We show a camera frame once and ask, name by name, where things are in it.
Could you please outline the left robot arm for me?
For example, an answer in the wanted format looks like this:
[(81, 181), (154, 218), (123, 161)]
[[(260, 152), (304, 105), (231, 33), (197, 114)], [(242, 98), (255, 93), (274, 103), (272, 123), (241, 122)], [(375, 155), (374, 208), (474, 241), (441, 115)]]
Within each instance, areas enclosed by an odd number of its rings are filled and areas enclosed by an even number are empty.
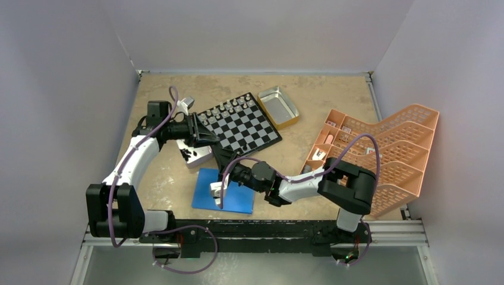
[(170, 140), (181, 140), (189, 147), (210, 147), (220, 138), (191, 113), (179, 122), (171, 116), (168, 101), (149, 101), (147, 114), (132, 133), (126, 153), (113, 172), (101, 183), (86, 190), (87, 215), (92, 236), (97, 238), (139, 238), (154, 232), (163, 243), (172, 242), (177, 227), (170, 222), (171, 212), (143, 210), (137, 188), (152, 160)]

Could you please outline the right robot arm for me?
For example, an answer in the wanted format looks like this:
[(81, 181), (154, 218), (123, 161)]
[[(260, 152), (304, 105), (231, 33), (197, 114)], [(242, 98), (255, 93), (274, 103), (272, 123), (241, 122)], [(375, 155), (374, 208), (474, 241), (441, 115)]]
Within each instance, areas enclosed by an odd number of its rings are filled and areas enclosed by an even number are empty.
[(263, 193), (265, 201), (275, 207), (322, 196), (340, 208), (333, 232), (343, 242), (357, 234), (362, 217), (371, 212), (380, 176), (379, 167), (371, 171), (343, 161), (342, 157), (330, 157), (310, 172), (284, 176), (265, 161), (255, 159), (251, 167), (241, 164), (244, 157), (228, 147), (216, 145), (212, 151), (219, 174), (210, 191), (217, 198), (219, 208), (223, 208), (223, 199), (232, 182)]

